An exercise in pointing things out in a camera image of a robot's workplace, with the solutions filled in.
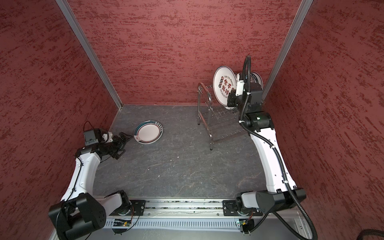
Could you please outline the white plate green red rim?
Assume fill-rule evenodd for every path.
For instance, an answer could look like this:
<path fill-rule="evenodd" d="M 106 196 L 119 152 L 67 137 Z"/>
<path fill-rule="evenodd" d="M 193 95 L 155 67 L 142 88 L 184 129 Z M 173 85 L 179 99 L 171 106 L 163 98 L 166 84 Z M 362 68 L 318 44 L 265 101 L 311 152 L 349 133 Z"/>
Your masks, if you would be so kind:
<path fill-rule="evenodd" d="M 134 139 L 143 145 L 157 142 L 163 135 L 163 125 L 155 120 L 140 123 L 134 130 Z"/>

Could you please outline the white plate red black characters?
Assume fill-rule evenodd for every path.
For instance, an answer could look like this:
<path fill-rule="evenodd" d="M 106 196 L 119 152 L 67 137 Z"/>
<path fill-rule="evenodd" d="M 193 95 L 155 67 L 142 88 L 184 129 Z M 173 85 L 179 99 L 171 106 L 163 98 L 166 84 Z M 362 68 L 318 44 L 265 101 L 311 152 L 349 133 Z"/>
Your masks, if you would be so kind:
<path fill-rule="evenodd" d="M 231 92 L 235 92 L 237 88 L 237 80 L 235 73 L 227 66 L 219 67 L 214 75 L 213 89 L 216 100 L 227 110 L 232 110 L 233 107 L 228 107 L 228 96 Z"/>

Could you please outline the chrome wire dish rack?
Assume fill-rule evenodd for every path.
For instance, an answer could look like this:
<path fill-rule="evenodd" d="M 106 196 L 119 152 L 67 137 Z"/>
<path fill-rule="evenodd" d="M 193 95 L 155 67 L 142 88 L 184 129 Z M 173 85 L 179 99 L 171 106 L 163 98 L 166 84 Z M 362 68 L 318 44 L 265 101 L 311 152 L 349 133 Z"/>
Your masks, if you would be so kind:
<path fill-rule="evenodd" d="M 239 111 L 228 110 L 216 99 L 213 86 L 198 83 L 198 125 L 205 127 L 212 151 L 215 144 L 239 137 L 246 133 L 238 125 Z"/>

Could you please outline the white plate black quatrefoil emblem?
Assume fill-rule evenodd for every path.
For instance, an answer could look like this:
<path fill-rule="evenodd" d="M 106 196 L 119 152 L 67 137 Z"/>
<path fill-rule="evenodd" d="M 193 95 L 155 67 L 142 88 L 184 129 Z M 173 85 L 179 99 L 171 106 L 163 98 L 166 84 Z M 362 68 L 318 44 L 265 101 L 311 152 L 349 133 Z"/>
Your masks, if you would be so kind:
<path fill-rule="evenodd" d="M 264 89 L 262 77 L 256 72 L 251 72 L 251 83 L 257 83 L 261 86 L 262 90 Z"/>

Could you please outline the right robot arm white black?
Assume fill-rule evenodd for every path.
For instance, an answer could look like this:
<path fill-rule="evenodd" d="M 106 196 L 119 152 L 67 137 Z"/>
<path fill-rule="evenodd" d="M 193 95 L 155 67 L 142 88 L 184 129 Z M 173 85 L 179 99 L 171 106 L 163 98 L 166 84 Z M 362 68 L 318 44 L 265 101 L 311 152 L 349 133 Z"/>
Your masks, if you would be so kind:
<path fill-rule="evenodd" d="M 237 197 L 237 208 L 241 212 L 257 209 L 263 214 L 279 212 L 294 207 L 305 213 L 301 202 L 306 191 L 298 188 L 289 174 L 278 146 L 275 126 L 271 116 L 261 110 L 261 104 L 251 105 L 251 95 L 237 96 L 230 93 L 228 106 L 240 111 L 239 124 L 250 135 L 260 155 L 266 177 L 264 191 L 244 192 Z"/>

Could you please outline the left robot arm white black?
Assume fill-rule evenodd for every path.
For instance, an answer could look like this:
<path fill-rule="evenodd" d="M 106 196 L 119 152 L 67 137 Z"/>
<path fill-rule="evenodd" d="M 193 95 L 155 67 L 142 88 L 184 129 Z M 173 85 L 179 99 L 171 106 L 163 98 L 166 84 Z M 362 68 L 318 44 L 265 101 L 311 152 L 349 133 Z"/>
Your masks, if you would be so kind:
<path fill-rule="evenodd" d="M 76 240 L 102 229 L 112 213 L 134 215 L 132 203 L 123 190 L 101 201 L 93 197 L 96 171 L 102 157 L 119 159 L 133 136 L 123 132 L 115 136 L 103 129 L 91 129 L 84 131 L 84 137 L 85 146 L 75 154 L 76 166 L 69 187 L 61 201 L 49 209 L 49 218 L 60 240 Z"/>

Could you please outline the left small circuit board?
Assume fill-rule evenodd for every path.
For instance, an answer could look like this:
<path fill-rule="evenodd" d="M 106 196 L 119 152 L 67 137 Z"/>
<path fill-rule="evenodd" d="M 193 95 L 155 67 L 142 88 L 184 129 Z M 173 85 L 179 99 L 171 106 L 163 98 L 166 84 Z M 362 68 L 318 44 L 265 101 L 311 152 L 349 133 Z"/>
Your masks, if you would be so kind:
<path fill-rule="evenodd" d="M 114 219 L 113 227 L 129 228 L 131 226 L 131 223 L 132 223 L 132 220 Z"/>

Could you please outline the small circuit board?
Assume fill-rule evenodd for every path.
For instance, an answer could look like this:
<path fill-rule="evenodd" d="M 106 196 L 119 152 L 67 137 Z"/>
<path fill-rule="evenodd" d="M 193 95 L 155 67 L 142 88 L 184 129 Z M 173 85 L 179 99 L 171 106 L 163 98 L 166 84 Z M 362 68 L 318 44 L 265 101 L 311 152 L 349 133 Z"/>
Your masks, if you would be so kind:
<path fill-rule="evenodd" d="M 113 227 L 129 228 L 131 226 L 131 223 L 132 223 L 132 220 L 114 219 Z"/>
<path fill-rule="evenodd" d="M 238 221 L 240 232 L 248 234 L 254 227 L 255 221 L 251 220 L 239 220 Z"/>

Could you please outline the right small circuit board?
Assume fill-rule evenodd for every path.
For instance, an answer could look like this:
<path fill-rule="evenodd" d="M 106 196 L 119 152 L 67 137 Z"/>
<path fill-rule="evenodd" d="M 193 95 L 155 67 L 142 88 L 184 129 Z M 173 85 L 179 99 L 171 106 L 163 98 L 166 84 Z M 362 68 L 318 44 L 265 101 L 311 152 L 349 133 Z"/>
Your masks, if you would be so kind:
<path fill-rule="evenodd" d="M 248 234 L 254 227 L 255 221 L 251 220 L 239 220 L 238 221 L 240 232 Z"/>

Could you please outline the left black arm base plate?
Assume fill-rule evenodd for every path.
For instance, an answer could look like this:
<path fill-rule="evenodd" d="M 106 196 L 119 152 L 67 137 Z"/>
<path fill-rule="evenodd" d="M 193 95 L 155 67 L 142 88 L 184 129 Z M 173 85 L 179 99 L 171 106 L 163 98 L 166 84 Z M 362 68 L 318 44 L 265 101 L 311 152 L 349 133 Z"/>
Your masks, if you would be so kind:
<path fill-rule="evenodd" d="M 130 200 L 129 204 L 123 204 L 117 208 L 111 216 L 128 217 L 128 216 L 143 216 L 146 206 L 145 200 Z"/>

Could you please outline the aluminium mounting rail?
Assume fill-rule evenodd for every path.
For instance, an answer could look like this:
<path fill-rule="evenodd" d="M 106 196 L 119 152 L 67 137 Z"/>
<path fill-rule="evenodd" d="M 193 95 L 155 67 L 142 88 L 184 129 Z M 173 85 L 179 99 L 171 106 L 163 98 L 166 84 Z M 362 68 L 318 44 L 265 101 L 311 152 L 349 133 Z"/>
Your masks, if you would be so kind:
<path fill-rule="evenodd" d="M 134 205 L 135 215 L 151 219 L 234 219 L 259 218 L 259 210 L 240 212 L 236 201 L 230 199 L 210 198 L 129 198 Z"/>

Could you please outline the left aluminium corner post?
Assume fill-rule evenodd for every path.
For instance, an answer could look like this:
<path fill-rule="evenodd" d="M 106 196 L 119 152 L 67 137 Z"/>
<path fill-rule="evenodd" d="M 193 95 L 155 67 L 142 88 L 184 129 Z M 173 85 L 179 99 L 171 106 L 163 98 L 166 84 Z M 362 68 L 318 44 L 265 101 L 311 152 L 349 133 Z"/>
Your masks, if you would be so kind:
<path fill-rule="evenodd" d="M 112 97 L 113 101 L 115 102 L 118 110 L 120 111 L 124 104 L 122 100 L 120 99 L 117 91 L 115 90 L 110 78 L 108 77 L 106 71 L 104 70 L 99 58 L 97 57 L 95 51 L 93 50 L 88 38 L 86 37 L 80 23 L 75 17 L 75 14 L 73 10 L 71 9 L 68 1 L 65 0 L 56 0 L 57 5 L 59 6 L 61 12 L 63 13 L 64 17 L 66 18 L 68 24 L 70 25 L 72 31 L 74 32 L 75 36 L 77 37 L 78 41 L 80 42 L 81 46 L 83 47 L 85 53 L 87 54 L 89 60 L 91 61 L 93 67 L 95 68 L 96 72 L 98 73 L 99 77 L 101 78 L 102 82 L 104 83 L 106 89 L 108 90 L 110 96 Z"/>

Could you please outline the aluminium corner post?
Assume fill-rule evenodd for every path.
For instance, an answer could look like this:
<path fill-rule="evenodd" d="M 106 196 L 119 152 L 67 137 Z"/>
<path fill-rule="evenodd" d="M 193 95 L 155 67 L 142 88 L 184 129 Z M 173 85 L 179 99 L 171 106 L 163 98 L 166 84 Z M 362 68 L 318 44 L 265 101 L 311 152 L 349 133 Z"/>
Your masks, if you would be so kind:
<path fill-rule="evenodd" d="M 57 5 L 59 6 L 61 12 L 63 13 L 64 17 L 66 18 L 68 24 L 70 25 L 72 31 L 74 32 L 75 36 L 77 37 L 78 41 L 80 42 L 81 46 L 83 47 L 85 53 L 87 54 L 89 60 L 91 61 L 93 67 L 95 68 L 96 72 L 98 73 L 99 77 L 101 78 L 102 82 L 104 83 L 106 89 L 108 90 L 110 96 L 112 97 L 113 101 L 115 102 L 118 110 L 120 111 L 124 104 L 122 100 L 120 99 L 117 91 L 115 90 L 110 78 L 108 77 L 106 71 L 104 70 L 99 58 L 97 57 L 95 51 L 93 50 L 88 38 L 86 37 L 80 23 L 75 17 L 75 14 L 73 10 L 71 9 L 68 1 L 65 0 L 56 0 Z"/>
<path fill-rule="evenodd" d="M 313 3 L 313 0 L 302 0 L 301 4 L 298 8 L 298 11 L 294 17 L 294 20 L 291 24 L 291 27 L 286 35 L 286 38 L 284 40 L 284 43 L 281 47 L 281 50 L 279 52 L 279 55 L 276 59 L 276 62 L 271 70 L 271 73 L 269 75 L 269 78 L 267 80 L 266 85 L 264 86 L 263 94 L 262 94 L 262 102 L 264 103 L 266 101 L 266 98 L 268 96 L 268 93 L 270 92 L 273 83 L 276 80 L 276 77 L 285 61 L 285 58 L 287 57 L 290 48 L 304 22 L 304 19 Z"/>

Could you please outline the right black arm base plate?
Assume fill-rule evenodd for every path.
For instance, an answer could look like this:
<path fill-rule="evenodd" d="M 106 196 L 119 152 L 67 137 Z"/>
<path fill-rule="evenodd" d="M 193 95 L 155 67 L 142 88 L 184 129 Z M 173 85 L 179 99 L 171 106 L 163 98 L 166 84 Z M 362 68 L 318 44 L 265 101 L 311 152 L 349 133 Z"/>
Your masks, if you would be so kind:
<path fill-rule="evenodd" d="M 242 207 L 237 200 L 223 200 L 223 213 L 226 217 L 234 217 L 234 216 L 242 216 L 242 217 L 250 217 L 250 216 L 262 216 L 263 213 L 254 208 L 245 208 Z"/>

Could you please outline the right aluminium corner post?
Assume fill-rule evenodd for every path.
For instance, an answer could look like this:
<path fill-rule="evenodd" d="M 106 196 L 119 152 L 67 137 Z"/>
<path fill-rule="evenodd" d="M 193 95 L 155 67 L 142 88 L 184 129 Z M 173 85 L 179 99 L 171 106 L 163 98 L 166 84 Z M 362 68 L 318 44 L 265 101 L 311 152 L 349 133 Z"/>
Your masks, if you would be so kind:
<path fill-rule="evenodd" d="M 264 86 L 263 94 L 262 94 L 262 102 L 264 103 L 266 101 L 266 98 L 268 96 L 268 93 L 270 92 L 273 83 L 276 80 L 276 77 L 285 61 L 285 58 L 287 57 L 290 48 L 304 22 L 304 19 L 313 3 L 313 0 L 302 0 L 301 4 L 298 8 L 298 11 L 294 17 L 294 20 L 291 24 L 291 27 L 286 35 L 286 38 L 284 40 L 284 43 L 281 47 L 281 50 L 279 52 L 279 55 L 276 59 L 276 62 L 271 70 L 271 73 L 269 75 L 269 78 L 267 80 L 266 85 Z"/>

